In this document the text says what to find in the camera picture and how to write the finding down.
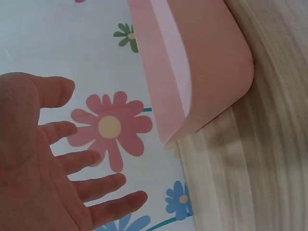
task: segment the yellow flower center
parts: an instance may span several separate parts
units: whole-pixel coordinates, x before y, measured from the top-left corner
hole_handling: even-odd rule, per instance
[[[182,204],[188,202],[188,196],[186,196],[186,195],[181,196],[181,197],[180,197],[180,202],[181,202]]]
[[[134,33],[130,33],[127,35],[127,37],[131,40],[134,40],[135,39],[135,34]]]
[[[98,131],[104,138],[116,138],[121,132],[121,123],[114,116],[106,116],[100,120]]]

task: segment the blue flower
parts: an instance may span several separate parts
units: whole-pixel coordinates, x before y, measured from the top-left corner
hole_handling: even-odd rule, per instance
[[[149,216],[143,216],[138,218],[134,222],[132,222],[127,228],[126,226],[129,223],[131,218],[131,214],[123,217],[119,220],[119,229],[116,227],[116,223],[114,221],[106,224],[105,226],[97,228],[95,231],[140,231],[145,228],[148,224],[150,224],[151,219]]]
[[[192,205],[189,200],[188,187],[185,184],[176,181],[172,189],[167,190],[166,202],[168,203],[166,211],[168,213],[174,213],[177,220],[184,220],[187,218],[187,211],[192,214]]]

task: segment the light wood grain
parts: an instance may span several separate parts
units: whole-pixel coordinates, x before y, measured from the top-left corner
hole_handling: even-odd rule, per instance
[[[247,95],[178,142],[196,229],[308,231],[308,1],[226,2],[256,73]]]

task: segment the flower stem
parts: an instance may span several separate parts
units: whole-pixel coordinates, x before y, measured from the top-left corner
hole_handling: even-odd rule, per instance
[[[187,213],[187,217],[191,217],[191,216],[192,216],[191,213]],[[160,228],[162,226],[165,226],[165,225],[170,224],[170,223],[175,222],[175,221],[177,221],[176,218],[170,218],[170,219],[165,220],[165,221],[163,221],[163,222],[161,222],[161,223],[159,223],[157,225],[154,225],[153,227],[147,229],[146,231],[156,230],[156,229],[158,229],[158,228]]]
[[[144,110],[143,110],[143,112],[151,112],[151,111],[153,111],[152,108],[144,108]]]

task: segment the pink paper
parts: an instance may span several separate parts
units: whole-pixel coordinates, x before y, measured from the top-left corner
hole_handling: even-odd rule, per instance
[[[250,88],[249,47],[222,0],[130,0],[162,143],[197,131]]]

